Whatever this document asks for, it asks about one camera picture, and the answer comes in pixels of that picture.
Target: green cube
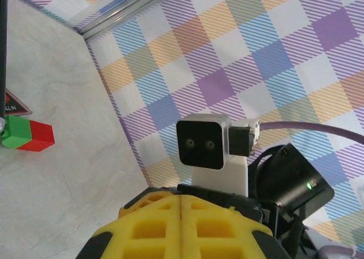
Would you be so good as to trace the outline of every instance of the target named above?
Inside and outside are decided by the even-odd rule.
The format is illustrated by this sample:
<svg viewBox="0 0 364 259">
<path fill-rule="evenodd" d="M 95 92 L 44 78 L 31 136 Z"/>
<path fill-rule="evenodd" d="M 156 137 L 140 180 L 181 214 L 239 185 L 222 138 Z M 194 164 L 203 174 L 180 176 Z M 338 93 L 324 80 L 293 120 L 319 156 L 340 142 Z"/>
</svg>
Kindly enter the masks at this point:
<svg viewBox="0 0 364 259">
<path fill-rule="evenodd" d="M 21 147 L 32 140 L 30 121 L 12 115 L 5 117 L 5 129 L 1 137 L 5 147 L 12 149 Z"/>
</svg>

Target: red block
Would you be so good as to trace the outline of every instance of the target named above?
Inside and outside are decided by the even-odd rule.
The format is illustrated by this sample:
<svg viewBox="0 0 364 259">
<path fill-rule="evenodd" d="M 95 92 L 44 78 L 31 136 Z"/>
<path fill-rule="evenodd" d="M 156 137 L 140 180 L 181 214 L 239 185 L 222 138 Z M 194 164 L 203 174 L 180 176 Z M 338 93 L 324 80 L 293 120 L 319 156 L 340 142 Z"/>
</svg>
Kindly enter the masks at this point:
<svg viewBox="0 0 364 259">
<path fill-rule="evenodd" d="M 55 144 L 53 129 L 49 124 L 30 121 L 30 129 L 32 140 L 17 149 L 39 152 Z"/>
</svg>

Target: warning sign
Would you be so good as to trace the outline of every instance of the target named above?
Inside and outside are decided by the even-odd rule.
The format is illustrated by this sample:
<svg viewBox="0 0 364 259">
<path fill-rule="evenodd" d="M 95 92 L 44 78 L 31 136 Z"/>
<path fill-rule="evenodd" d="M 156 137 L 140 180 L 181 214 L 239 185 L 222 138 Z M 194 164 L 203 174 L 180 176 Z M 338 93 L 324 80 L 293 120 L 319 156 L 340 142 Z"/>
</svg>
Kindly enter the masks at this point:
<svg viewBox="0 0 364 259">
<path fill-rule="evenodd" d="M 6 89 L 5 115 L 29 115 L 32 111 Z"/>
</svg>

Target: gray floor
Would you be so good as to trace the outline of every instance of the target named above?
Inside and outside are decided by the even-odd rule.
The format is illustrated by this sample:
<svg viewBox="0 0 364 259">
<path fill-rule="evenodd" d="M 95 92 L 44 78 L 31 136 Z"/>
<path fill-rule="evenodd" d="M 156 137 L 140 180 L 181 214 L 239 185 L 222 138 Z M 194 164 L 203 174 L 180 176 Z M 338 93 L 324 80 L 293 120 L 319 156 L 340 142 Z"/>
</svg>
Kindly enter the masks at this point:
<svg viewBox="0 0 364 259">
<path fill-rule="evenodd" d="M 147 186 L 82 37 L 9 0 L 8 38 L 7 88 L 56 144 L 0 150 L 0 257 L 75 258 Z"/>
</svg>

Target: camera sensor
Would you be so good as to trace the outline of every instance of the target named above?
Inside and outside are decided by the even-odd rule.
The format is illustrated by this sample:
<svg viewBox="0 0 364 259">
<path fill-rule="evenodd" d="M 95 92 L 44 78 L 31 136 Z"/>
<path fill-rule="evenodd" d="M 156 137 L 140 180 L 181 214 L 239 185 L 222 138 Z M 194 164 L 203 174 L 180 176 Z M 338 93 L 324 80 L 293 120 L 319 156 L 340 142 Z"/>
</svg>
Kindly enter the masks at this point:
<svg viewBox="0 0 364 259">
<path fill-rule="evenodd" d="M 186 146 L 187 146 L 187 148 L 191 149 L 191 148 L 195 147 L 195 142 L 192 139 L 187 139 Z"/>
<path fill-rule="evenodd" d="M 205 144 L 205 147 L 207 150 L 214 150 L 215 148 L 215 143 L 213 141 L 207 141 Z"/>
</svg>

